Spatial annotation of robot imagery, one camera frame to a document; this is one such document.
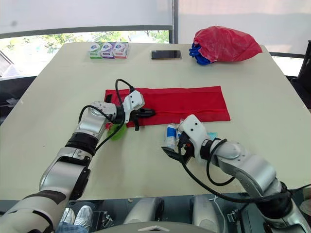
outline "window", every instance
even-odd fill
[[[303,58],[277,56],[272,56],[272,58],[278,67],[282,70],[284,75],[295,77],[298,76],[303,63]]]
[[[14,63],[20,74],[36,76],[50,62],[63,44],[81,41],[168,43],[169,31],[62,33],[5,38],[0,39],[0,51]]]

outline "blue label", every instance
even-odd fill
[[[167,128],[167,137],[176,137],[176,129],[174,128]]]
[[[208,132],[207,134],[208,134],[208,136],[210,137],[211,140],[214,140],[217,137],[217,133],[216,132]]]

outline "black chair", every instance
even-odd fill
[[[311,109],[311,40],[309,40],[298,77],[289,80],[305,106]]]

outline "red plastic bag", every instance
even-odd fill
[[[251,35],[220,26],[198,31],[193,42],[201,46],[199,52],[211,63],[244,61],[262,52]]]

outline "black cable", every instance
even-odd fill
[[[98,151],[98,149],[106,142],[108,141],[110,138],[112,138],[121,128],[122,126],[124,125],[124,122],[125,122],[125,111],[124,111],[124,106],[123,106],[123,103],[122,103],[122,99],[121,99],[121,96],[120,96],[120,93],[119,93],[119,89],[118,89],[118,82],[123,82],[125,83],[126,85],[128,85],[130,87],[130,92],[133,92],[134,91],[134,87],[129,84],[127,81],[123,80],[123,79],[117,79],[116,80],[116,83],[115,83],[115,89],[116,89],[116,93],[117,93],[117,97],[118,97],[118,100],[119,100],[119,103],[120,103],[120,106],[121,106],[121,110],[122,110],[122,121],[121,121],[121,124],[114,130],[114,132],[112,132],[111,135],[109,135],[107,138],[104,139],[104,141],[102,141],[98,146],[97,148],[95,149],[96,151]]]
[[[235,178],[234,177],[231,177],[229,180],[227,180],[226,182],[223,182],[223,183],[218,183],[218,182],[215,182],[211,176],[210,176],[210,173],[209,173],[209,165],[210,165],[210,161],[211,161],[211,158],[212,156],[214,155],[215,151],[217,150],[217,148],[219,146],[221,146],[223,143],[225,143],[227,141],[227,139],[223,139],[221,140],[214,148],[213,150],[211,151],[211,153],[209,154],[209,157],[207,159],[207,164],[206,164],[206,174],[207,174],[207,177],[209,179],[209,181],[213,184],[213,185],[216,185],[216,186],[225,186],[227,184],[230,184]]]
[[[87,105],[87,106],[84,106],[83,109],[81,110],[80,115],[79,115],[78,123],[80,123],[80,121],[81,121],[81,119],[82,119],[83,112],[85,111],[86,108],[93,108],[93,109],[95,109],[97,112],[99,112],[100,114],[102,114],[109,122],[112,122],[111,117],[107,116],[107,115],[106,115],[105,113],[103,113],[100,109],[98,109],[97,107],[94,107],[93,105]]]
[[[239,198],[228,197],[228,196],[223,195],[221,193],[218,193],[214,189],[208,187],[207,185],[202,183],[195,175],[193,175],[193,173],[187,168],[187,166],[185,164],[183,155],[181,154],[181,147],[178,147],[178,154],[179,154],[180,163],[182,164],[184,170],[189,174],[189,176],[191,178],[193,178],[194,181],[196,181],[201,187],[203,187],[204,189],[206,189],[210,193],[212,193],[212,194],[214,194],[214,195],[216,195],[216,196],[218,196],[224,200],[231,201],[231,202],[238,202],[238,203],[256,203],[256,202],[270,201],[270,200],[277,199],[277,198],[283,198],[283,197],[290,197],[291,196],[291,194],[289,192],[285,192],[285,193],[278,193],[278,194],[274,194],[274,195],[270,195],[270,196],[266,196],[266,197],[262,197],[262,198],[239,199]]]
[[[300,187],[300,188],[294,189],[292,192],[293,192],[293,193],[296,193],[296,192],[300,191],[301,189],[304,189],[304,188],[309,187],[309,186],[311,186],[311,183],[310,183],[310,184],[307,184],[307,185],[304,185],[304,186],[302,186],[302,187]]]

